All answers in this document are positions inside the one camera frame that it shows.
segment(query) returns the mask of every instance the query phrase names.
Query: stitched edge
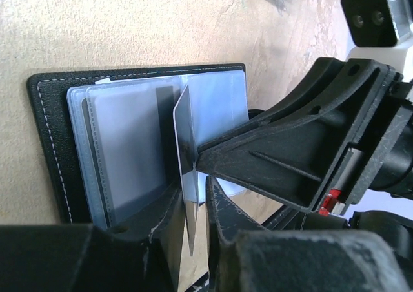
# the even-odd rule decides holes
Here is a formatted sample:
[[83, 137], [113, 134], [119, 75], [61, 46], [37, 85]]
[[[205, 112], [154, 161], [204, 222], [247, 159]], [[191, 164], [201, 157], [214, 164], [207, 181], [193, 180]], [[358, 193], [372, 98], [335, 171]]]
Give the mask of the stitched edge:
[[40, 84], [40, 82], [36, 85], [36, 89], [37, 89], [37, 93], [39, 94], [41, 107], [43, 109], [43, 116], [45, 117], [45, 120], [46, 120], [46, 127], [47, 127], [47, 131], [49, 133], [49, 138], [50, 138], [50, 141], [52, 142], [52, 150], [53, 150], [54, 160], [56, 161], [57, 170], [59, 171], [60, 182], [62, 184], [63, 194], [65, 195], [65, 202], [66, 202], [66, 206], [67, 206], [67, 211], [69, 213], [69, 220], [70, 220], [70, 223], [73, 223], [72, 213], [70, 211], [69, 201], [67, 199], [66, 186], [65, 186], [65, 182], [63, 181], [62, 170], [60, 169], [60, 164], [59, 164], [59, 160], [57, 159], [56, 150], [54, 149], [55, 145], [54, 145], [54, 141], [53, 141], [52, 131], [50, 130], [49, 122], [47, 120], [46, 108], [45, 108], [45, 104], [43, 103], [43, 99], [41, 97], [39, 84]]
[[[231, 68], [243, 68], [240, 65], [234, 65], [234, 66], [226, 66], [223, 67], [225, 69], [231, 69]], [[40, 98], [40, 104], [42, 106], [42, 110], [43, 110], [43, 116], [45, 117], [46, 120], [46, 127], [47, 127], [47, 131], [49, 133], [49, 137], [50, 137], [50, 141], [52, 142], [52, 150], [53, 150], [53, 154], [54, 154], [54, 159], [56, 161], [56, 165], [57, 165], [57, 170], [59, 171], [59, 177], [60, 177], [60, 182], [63, 188], [63, 194], [65, 195], [65, 202], [66, 202], [66, 206], [67, 206], [67, 210], [69, 213], [69, 220], [70, 223], [73, 223], [73, 218], [72, 218], [72, 213], [70, 211], [70, 206], [69, 206], [69, 201], [67, 198], [67, 192], [66, 192], [66, 186], [65, 186], [65, 182], [63, 181], [63, 177], [62, 177], [62, 172], [60, 169], [60, 164], [59, 164], [59, 160], [57, 159], [57, 154], [55, 151], [55, 145], [54, 145], [54, 141], [53, 141], [53, 137], [52, 137], [52, 131], [50, 130], [49, 127], [49, 123], [47, 120], [47, 115], [46, 115], [46, 109], [43, 103], [43, 99], [40, 93], [40, 86], [39, 84], [42, 82], [53, 82], [53, 81], [72, 81], [72, 80], [88, 80], [88, 79], [104, 79], [104, 78], [120, 78], [120, 77], [132, 77], [132, 76], [145, 76], [145, 75], [150, 75], [150, 74], [166, 74], [166, 73], [171, 73], [171, 72], [190, 72], [190, 71], [205, 71], [205, 70], [217, 70], [217, 67], [214, 68], [193, 68], [193, 69], [182, 69], [182, 70], [165, 70], [165, 71], [153, 71], [153, 72], [140, 72], [137, 74], [118, 74], [118, 75], [113, 75], [113, 76], [96, 76], [96, 77], [81, 77], [81, 78], [66, 78], [66, 79], [50, 79], [50, 80], [41, 80], [37, 83], [36, 85], [36, 89], [37, 89], [37, 93], [39, 94], [39, 98]]]

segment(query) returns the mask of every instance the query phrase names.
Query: black leather wallet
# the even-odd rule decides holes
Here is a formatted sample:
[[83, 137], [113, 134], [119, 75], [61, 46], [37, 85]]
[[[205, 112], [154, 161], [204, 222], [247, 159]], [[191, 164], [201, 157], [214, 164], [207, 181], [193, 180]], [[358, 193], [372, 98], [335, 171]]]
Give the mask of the black leather wallet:
[[91, 222], [76, 152], [66, 93], [70, 87], [93, 85], [100, 79], [138, 79], [159, 76], [244, 70], [244, 64], [137, 68], [35, 74], [27, 81], [37, 129], [60, 217], [65, 223]]

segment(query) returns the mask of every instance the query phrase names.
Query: card holder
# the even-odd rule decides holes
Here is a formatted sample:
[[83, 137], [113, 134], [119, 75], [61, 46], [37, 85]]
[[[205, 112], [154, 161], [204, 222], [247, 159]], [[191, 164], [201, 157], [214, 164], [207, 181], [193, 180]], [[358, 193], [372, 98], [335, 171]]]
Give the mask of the card holder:
[[[174, 124], [172, 121], [172, 109], [175, 106], [179, 93], [177, 92], [177, 87], [179, 91], [182, 90], [184, 85], [190, 83], [191, 80], [194, 80], [194, 76], [198, 74], [206, 74], [208, 72], [222, 72], [222, 71], [231, 71], [231, 70], [244, 70], [245, 67], [242, 64], [235, 65], [202, 65], [202, 66], [191, 66], [191, 67], [170, 67], [170, 68], [140, 68], [132, 70], [107, 70], [107, 71], [97, 71], [97, 72], [64, 72], [57, 74], [37, 74], [32, 76], [28, 80], [28, 92], [30, 96], [30, 101], [32, 103], [37, 128], [39, 131], [41, 143], [43, 146], [43, 151], [45, 153], [46, 162], [48, 165], [50, 177], [52, 179], [53, 187], [59, 204], [59, 210], [61, 214], [62, 221], [64, 222], [90, 222], [91, 217], [90, 213], [96, 214], [99, 211], [93, 209], [93, 206], [90, 208], [91, 203], [88, 203], [88, 199], [91, 200], [91, 196], [87, 196], [85, 191], [85, 186], [101, 186], [102, 179], [113, 183], [113, 179], [119, 181], [118, 184], [121, 185], [122, 182], [122, 168], [119, 168], [118, 173], [115, 172], [115, 177], [109, 175], [103, 175], [104, 170], [111, 170], [113, 173], [116, 168], [108, 168], [108, 164], [116, 162], [116, 160], [111, 157], [100, 157], [93, 155], [85, 154], [87, 151], [84, 149], [94, 147], [95, 152], [100, 153], [102, 149], [99, 147], [110, 147], [111, 141], [110, 138], [107, 140], [100, 140], [102, 136], [106, 134], [97, 134], [102, 130], [108, 130], [110, 133], [110, 128], [107, 127], [107, 116], [105, 115], [105, 109], [108, 103], [116, 104], [115, 99], [113, 99], [113, 92], [110, 89], [119, 89], [120, 92], [116, 92], [115, 96], [119, 96], [119, 101], [122, 102], [122, 99], [129, 97], [128, 87], [136, 87], [139, 84], [142, 86], [141, 95], [137, 95], [136, 99], [140, 99], [141, 103], [147, 103], [148, 101], [155, 101], [155, 99], [165, 99], [163, 103], [157, 104], [157, 112], [159, 114], [170, 114], [170, 116], [159, 117], [158, 116], [158, 125], [147, 124], [148, 127], [142, 127], [141, 130], [137, 129], [137, 137], [141, 136], [142, 139], [147, 140], [148, 136], [151, 136], [152, 131], [159, 130], [158, 136], [161, 140], [158, 140], [156, 146], [153, 149], [145, 149], [147, 153], [144, 156], [147, 157], [159, 157], [159, 153], [162, 153], [163, 162], [155, 162], [158, 164], [158, 170], [164, 169], [165, 172], [163, 176], [154, 174], [152, 179], [159, 180], [158, 186], [162, 190], [162, 187], [170, 183], [177, 175], [177, 156], [176, 156], [176, 145], [175, 145], [175, 136], [174, 136]], [[181, 83], [175, 84], [175, 89], [171, 79], [176, 79], [179, 76]], [[102, 79], [110, 78], [113, 82], [111, 85], [107, 84], [95, 84]], [[156, 82], [172, 82], [171, 86], [159, 86], [155, 87], [154, 91], [146, 92], [143, 91], [145, 83], [147, 84], [148, 80], [156, 79]], [[208, 84], [203, 84], [198, 82], [200, 87], [208, 86]], [[69, 101], [75, 101], [73, 105], [67, 103], [66, 97], [71, 99]], [[120, 103], [119, 108], [125, 107], [127, 104]], [[133, 120], [136, 111], [128, 110], [124, 108], [121, 114], [125, 115], [125, 119]], [[80, 123], [82, 121], [90, 120], [91, 131], [83, 131], [79, 129]], [[114, 117], [112, 122], [120, 125], [122, 121], [121, 118]], [[152, 155], [151, 151], [157, 151], [156, 155]], [[128, 162], [125, 162], [125, 167], [132, 167]], [[89, 170], [89, 173], [85, 172], [84, 166], [93, 167]], [[155, 190], [154, 196], [156, 197], [159, 193]], [[113, 200], [104, 201], [101, 198], [101, 194], [96, 194], [94, 196], [96, 200], [100, 200], [100, 203], [104, 203], [115, 207]], [[106, 215], [103, 218], [97, 219], [94, 218], [93, 221], [96, 225], [102, 225], [102, 222], [109, 221], [109, 214], [106, 212]], [[124, 217], [122, 214], [118, 215], [118, 218], [113, 218], [114, 222], [122, 220]]]

